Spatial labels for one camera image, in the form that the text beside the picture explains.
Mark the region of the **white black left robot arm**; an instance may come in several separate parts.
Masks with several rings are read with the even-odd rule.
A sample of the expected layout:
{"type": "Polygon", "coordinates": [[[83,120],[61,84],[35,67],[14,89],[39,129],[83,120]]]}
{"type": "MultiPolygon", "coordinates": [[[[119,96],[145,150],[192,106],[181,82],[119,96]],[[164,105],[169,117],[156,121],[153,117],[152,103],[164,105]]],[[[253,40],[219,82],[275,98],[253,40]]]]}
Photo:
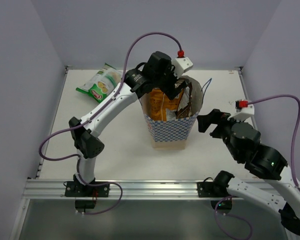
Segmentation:
{"type": "Polygon", "coordinates": [[[170,99],[175,98],[187,86],[186,81],[178,83],[178,79],[192,67],[188,57],[172,59],[156,51],[147,62],[128,70],[123,83],[90,113],[80,119],[72,117],[69,120],[78,155],[75,173],[77,192],[85,197],[93,193],[96,158],[105,147],[99,140],[104,128],[125,108],[153,89],[160,89],[170,99]]]}

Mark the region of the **green Chuba chips bag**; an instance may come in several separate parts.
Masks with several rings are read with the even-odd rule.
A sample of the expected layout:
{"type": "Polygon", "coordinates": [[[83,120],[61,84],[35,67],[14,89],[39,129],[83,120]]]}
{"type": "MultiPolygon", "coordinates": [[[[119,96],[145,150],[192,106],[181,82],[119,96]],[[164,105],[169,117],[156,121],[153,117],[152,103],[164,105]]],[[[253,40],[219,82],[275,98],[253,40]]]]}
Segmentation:
{"type": "Polygon", "coordinates": [[[101,103],[121,82],[122,75],[122,72],[105,63],[90,80],[75,90],[101,103]]]}

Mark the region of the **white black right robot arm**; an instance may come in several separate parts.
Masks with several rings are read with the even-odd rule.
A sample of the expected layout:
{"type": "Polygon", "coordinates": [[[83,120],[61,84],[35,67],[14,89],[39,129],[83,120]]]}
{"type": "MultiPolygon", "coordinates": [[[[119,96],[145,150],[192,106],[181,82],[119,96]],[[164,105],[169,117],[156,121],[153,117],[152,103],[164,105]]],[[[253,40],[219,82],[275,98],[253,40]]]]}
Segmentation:
{"type": "Polygon", "coordinates": [[[203,189],[219,197],[243,198],[268,209],[278,216],[285,229],[300,236],[300,184],[294,183],[291,168],[281,153],[262,144],[261,133],[252,125],[227,112],[213,109],[207,115],[197,116],[197,121],[200,133],[215,125],[210,136],[221,139],[238,164],[243,164],[250,174],[271,185],[278,195],[249,185],[224,170],[218,173],[210,187],[203,184],[203,189]]]}

